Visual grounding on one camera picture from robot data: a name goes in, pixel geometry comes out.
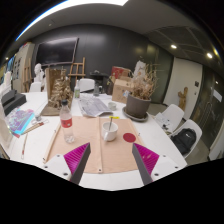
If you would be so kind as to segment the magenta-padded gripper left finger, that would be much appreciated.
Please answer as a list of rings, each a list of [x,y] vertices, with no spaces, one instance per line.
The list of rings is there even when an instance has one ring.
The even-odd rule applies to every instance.
[[[43,165],[43,169],[78,185],[90,153],[90,144],[86,143],[64,155],[56,154]]]

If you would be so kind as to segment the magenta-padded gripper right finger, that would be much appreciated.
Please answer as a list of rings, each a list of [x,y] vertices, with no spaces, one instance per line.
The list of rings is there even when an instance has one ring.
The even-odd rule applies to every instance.
[[[180,166],[167,155],[159,155],[137,143],[132,146],[132,154],[144,185],[180,170]]]

